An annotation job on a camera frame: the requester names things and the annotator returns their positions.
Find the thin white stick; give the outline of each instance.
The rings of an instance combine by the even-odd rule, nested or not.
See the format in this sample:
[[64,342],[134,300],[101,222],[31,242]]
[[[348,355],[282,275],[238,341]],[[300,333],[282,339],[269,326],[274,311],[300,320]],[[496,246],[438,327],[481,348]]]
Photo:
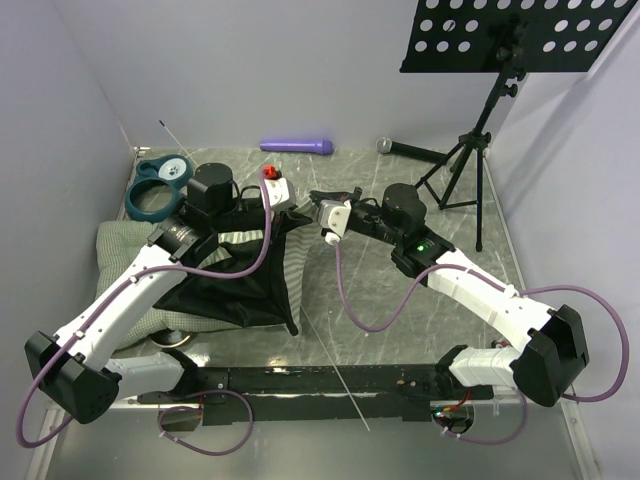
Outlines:
[[349,398],[351,399],[351,403],[353,403],[353,406],[356,408],[358,415],[360,415],[360,418],[362,419],[362,423],[364,423],[364,426],[366,427],[367,431],[370,432],[371,429],[369,428],[369,424],[367,423],[367,420],[364,418],[364,415],[362,414],[360,407],[358,407],[355,397],[351,394],[351,390],[349,390],[349,387],[347,387],[347,382],[345,382],[344,378],[342,378],[342,375],[340,375],[340,371],[338,370],[338,367],[333,361],[333,358],[331,358],[331,354],[329,353],[329,350],[327,350],[327,347],[325,346],[324,342],[320,338],[320,335],[318,335],[318,331],[316,330],[316,327],[314,327],[313,323],[311,323],[311,319],[309,318],[309,315],[307,315],[307,312],[305,311],[304,307],[300,306],[300,310],[302,310],[302,313],[304,313],[304,316],[306,317],[307,322],[309,322],[309,325],[311,325],[311,329],[313,330],[313,333],[315,333],[316,337],[318,337],[318,340],[320,341],[320,345],[322,345],[322,348],[324,349],[324,353],[326,353],[327,357],[329,357],[329,361],[331,362],[333,369],[336,371],[336,375],[338,375],[338,378],[342,382],[342,386],[347,392],[347,395],[349,395]]
[[169,127],[167,127],[167,125],[166,125],[162,120],[158,120],[158,121],[160,122],[160,125],[162,125],[162,128],[164,128],[164,129],[167,131],[167,133],[168,133],[169,135],[171,135],[171,138],[173,138],[173,141],[174,141],[174,142],[176,142],[176,143],[180,146],[180,148],[181,148],[182,150],[184,150],[184,155],[185,155],[185,157],[190,158],[190,157],[191,157],[191,154],[189,153],[189,151],[184,147],[184,145],[182,145],[182,144],[178,141],[178,139],[176,138],[176,136],[175,136],[173,133],[171,133],[171,130],[169,130]]

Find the purple microphone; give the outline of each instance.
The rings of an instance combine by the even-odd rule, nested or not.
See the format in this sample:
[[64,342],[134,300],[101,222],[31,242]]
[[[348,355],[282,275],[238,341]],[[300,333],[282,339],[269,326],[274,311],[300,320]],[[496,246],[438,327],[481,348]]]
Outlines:
[[330,140],[264,140],[260,150],[265,152],[303,152],[331,155],[333,143]]

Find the microphone head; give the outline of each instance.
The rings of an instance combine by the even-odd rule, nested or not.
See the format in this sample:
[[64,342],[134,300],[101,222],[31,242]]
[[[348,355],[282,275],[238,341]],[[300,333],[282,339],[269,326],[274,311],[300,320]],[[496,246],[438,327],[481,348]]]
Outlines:
[[393,142],[388,137],[380,137],[376,142],[376,147],[380,153],[389,153]]

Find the wall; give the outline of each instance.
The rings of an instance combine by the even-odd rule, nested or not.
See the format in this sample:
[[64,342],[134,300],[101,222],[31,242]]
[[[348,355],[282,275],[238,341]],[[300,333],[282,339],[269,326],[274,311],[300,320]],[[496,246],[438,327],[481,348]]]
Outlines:
[[[630,30],[591,78],[531,75],[492,146],[490,167],[527,286],[574,283],[607,298],[626,321],[631,366],[622,389],[582,404],[605,479],[640,477],[640,30]],[[591,363],[579,394],[606,390],[620,361],[612,321],[591,301],[547,296],[582,313]]]
[[[133,145],[452,147],[492,74],[400,74],[417,0],[54,0]],[[512,102],[500,102],[497,131]]]
[[[95,233],[115,217],[128,143],[53,5],[0,3],[0,464],[23,478],[32,451],[13,436],[30,378],[23,345],[52,333],[95,292]],[[27,433],[44,417],[38,394]]]

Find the blue tape dispenser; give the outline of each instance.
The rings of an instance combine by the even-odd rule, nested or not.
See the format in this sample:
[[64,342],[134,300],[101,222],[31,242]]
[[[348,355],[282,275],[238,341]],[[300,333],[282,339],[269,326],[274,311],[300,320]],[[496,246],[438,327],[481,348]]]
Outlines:
[[[182,198],[180,189],[187,184],[192,175],[191,164],[182,155],[165,155],[138,163],[136,178],[124,198],[124,208],[131,220],[150,223],[163,221],[171,215]],[[152,211],[145,211],[136,206],[142,195],[160,185],[166,185],[171,189],[171,200],[167,205]]]

